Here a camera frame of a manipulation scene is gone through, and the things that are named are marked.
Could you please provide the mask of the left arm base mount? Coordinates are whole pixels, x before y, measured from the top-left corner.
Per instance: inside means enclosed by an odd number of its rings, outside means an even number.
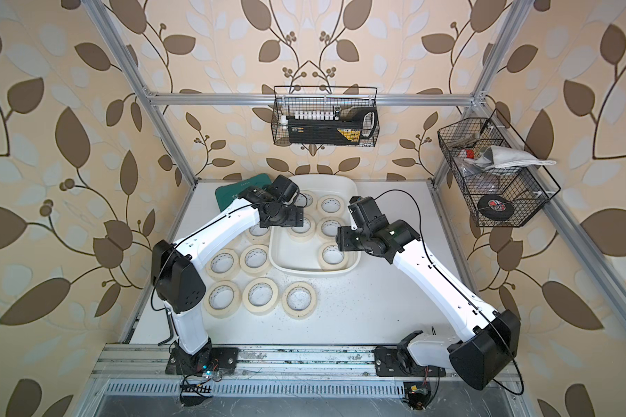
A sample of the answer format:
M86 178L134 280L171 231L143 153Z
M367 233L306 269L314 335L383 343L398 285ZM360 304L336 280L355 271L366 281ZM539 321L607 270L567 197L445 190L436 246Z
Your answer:
M233 374L238 364L237 347L203 347L196 354L187 354L175 345L166 363L167 375L202 376L207 372Z

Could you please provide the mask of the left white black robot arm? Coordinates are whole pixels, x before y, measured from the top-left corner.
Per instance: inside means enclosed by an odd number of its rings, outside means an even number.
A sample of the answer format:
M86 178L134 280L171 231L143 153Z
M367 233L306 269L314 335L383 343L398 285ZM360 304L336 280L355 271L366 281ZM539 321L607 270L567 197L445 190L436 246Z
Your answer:
M152 283L178 336L178 347L188 355L210 342L203 324L201 303L206 286L200 276L208 261L253 226L292 228L303 224L304 209L295 205L300 189L280 175L263 187L250 186L219 215L197 231L152 251Z

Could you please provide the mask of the white plastic storage tray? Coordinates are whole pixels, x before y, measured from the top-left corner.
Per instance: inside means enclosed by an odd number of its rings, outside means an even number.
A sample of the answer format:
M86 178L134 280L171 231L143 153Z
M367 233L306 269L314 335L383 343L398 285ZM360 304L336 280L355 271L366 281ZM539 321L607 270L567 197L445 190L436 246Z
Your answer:
M291 178L301 191L313 193L318 199L321 196L340 196L346 203L344 214L340 217L344 220L344 226L351 226L352 219L348 210L348 204L353 196L358 194L358 187L353 180L338 175L294 175ZM318 222L327 217L315 210L305 210L304 214L309 215ZM295 242L291 239L287 230L289 228L274 228L271 231L269 246L269 256L272 265L280 271L293 276L328 277L346 274L358 266L361 255L358 252L344 252L349 256L349 264L346 269L338 271L322 271L318 264L318 251L320 247L327 243L336 243L321 239L315 232L313 238L304 243Z

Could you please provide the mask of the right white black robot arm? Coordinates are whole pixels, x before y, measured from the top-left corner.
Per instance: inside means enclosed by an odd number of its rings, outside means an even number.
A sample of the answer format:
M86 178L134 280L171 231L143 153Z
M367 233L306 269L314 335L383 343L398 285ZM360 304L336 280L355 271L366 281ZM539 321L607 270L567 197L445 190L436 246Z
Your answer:
M355 196L349 206L353 224L337 231L342 252L364 252L389 262L421 288L450 323L455 335L419 333L405 349L421 367L453 368L470 387L482 390L516 361L521 321L498 312L468 289L434 256L417 229L389 222L370 196Z

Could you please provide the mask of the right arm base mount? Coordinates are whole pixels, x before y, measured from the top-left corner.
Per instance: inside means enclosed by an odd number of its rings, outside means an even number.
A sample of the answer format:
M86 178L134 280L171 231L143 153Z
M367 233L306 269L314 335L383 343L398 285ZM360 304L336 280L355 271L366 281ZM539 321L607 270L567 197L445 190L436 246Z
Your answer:
M377 346L373 350L379 377L445 377L444 368L420 366L404 347Z

